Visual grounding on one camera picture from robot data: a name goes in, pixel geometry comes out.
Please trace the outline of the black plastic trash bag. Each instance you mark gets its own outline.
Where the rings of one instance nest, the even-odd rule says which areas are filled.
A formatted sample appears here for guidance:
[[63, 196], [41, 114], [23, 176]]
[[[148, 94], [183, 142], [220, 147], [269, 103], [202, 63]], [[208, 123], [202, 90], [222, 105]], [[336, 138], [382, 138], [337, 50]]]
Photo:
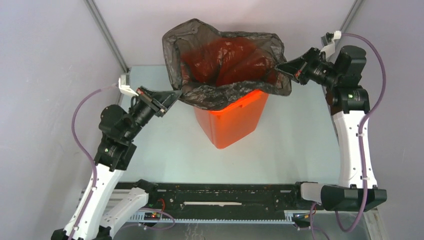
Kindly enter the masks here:
[[256, 90], [292, 92], [291, 79], [276, 70], [286, 58], [275, 33], [220, 31], [193, 18], [162, 36], [162, 50], [171, 87], [202, 110], [220, 111]]

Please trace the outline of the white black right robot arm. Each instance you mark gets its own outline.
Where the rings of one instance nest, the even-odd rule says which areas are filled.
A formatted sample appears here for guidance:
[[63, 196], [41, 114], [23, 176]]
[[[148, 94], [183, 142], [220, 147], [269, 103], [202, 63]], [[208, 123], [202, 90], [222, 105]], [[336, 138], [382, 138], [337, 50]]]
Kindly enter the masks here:
[[297, 209], [316, 202], [327, 211], [366, 212], [387, 200], [387, 191], [379, 188], [370, 158], [367, 127], [371, 107], [369, 94], [360, 85], [366, 62], [364, 49], [346, 45], [333, 63], [326, 60], [323, 51], [310, 48], [302, 56], [275, 67], [296, 83], [313, 81], [326, 88], [325, 98], [340, 149], [338, 183], [299, 182], [298, 191], [290, 196]]

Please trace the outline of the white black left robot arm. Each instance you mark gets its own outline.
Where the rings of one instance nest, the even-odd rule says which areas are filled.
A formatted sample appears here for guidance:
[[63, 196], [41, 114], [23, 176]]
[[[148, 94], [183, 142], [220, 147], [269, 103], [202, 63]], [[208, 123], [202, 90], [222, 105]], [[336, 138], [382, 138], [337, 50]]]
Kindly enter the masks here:
[[112, 240], [136, 211], [156, 206], [156, 185], [139, 180], [126, 197], [105, 212], [137, 149], [134, 138], [151, 118], [163, 117], [181, 95], [181, 90], [153, 91], [140, 86], [133, 93], [128, 111], [117, 104], [103, 109], [97, 153], [88, 157], [92, 173], [87, 188], [71, 220], [64, 228], [55, 230], [51, 239]]

